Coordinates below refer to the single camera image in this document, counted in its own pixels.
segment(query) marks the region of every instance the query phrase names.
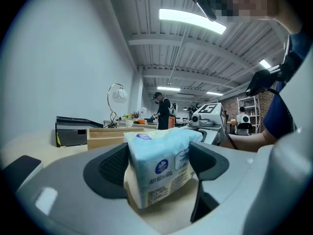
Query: blue logo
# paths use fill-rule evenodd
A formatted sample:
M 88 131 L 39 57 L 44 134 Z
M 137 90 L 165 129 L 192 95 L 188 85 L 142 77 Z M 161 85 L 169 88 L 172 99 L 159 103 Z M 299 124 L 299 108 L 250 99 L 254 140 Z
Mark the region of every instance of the blue logo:
M 137 134 L 137 138 L 144 139 L 144 140 L 150 140 L 151 138 L 147 134 Z
M 167 167 L 168 167 L 167 159 L 161 160 L 156 166 L 156 174 L 162 173 L 164 170 L 167 169 Z

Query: ceiling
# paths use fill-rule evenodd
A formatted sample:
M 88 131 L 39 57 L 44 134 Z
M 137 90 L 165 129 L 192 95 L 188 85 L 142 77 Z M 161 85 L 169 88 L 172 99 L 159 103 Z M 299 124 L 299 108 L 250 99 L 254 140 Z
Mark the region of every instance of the ceiling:
M 161 8 L 183 10 L 203 16 L 192 0 L 111 0 L 115 15 L 137 69 L 142 70 L 148 94 L 157 86 L 181 88 L 163 91 L 184 105 L 203 103 L 216 96 L 241 93 L 253 74 L 264 69 L 265 59 L 274 66 L 283 61 L 287 31 L 275 21 L 227 23 L 220 35 L 187 23 L 161 21 Z

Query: brick wall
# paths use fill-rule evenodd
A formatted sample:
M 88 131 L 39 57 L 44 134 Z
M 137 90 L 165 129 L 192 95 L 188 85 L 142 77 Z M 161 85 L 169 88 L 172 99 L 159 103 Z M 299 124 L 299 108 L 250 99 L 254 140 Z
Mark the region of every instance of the brick wall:
M 227 111 L 227 114 L 229 115 L 228 117 L 229 120 L 231 120 L 232 118 L 236 118 L 236 116 L 238 115 L 237 98 L 243 98 L 243 97 L 246 97 L 245 93 L 241 93 L 239 95 L 232 96 L 232 97 L 229 97 L 227 99 L 220 101 L 220 103 L 222 103 L 223 109 Z M 272 99 L 273 99 L 273 94 L 268 91 L 259 93 L 260 112 L 261 112 L 261 132 L 264 130 L 263 119 L 266 113 L 268 112 Z

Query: blue sleeve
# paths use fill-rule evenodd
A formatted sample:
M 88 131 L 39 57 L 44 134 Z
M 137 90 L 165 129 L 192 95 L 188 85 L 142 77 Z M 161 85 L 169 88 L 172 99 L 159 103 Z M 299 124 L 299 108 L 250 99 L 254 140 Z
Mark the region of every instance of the blue sleeve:
M 277 82 L 276 90 L 280 92 L 283 89 L 283 83 Z M 264 126 L 277 139 L 291 131 L 290 120 L 283 101 L 274 96 L 270 104 L 268 113 L 264 118 Z

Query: black shirt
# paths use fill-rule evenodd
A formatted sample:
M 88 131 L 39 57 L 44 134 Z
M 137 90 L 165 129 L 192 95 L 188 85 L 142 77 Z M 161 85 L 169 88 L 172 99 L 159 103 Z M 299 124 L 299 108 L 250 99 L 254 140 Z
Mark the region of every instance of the black shirt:
M 168 117 L 170 116 L 169 108 L 171 107 L 170 100 L 167 98 L 163 99 L 159 103 L 157 113 L 161 115 L 158 117 L 158 129 L 167 130 L 168 129 Z

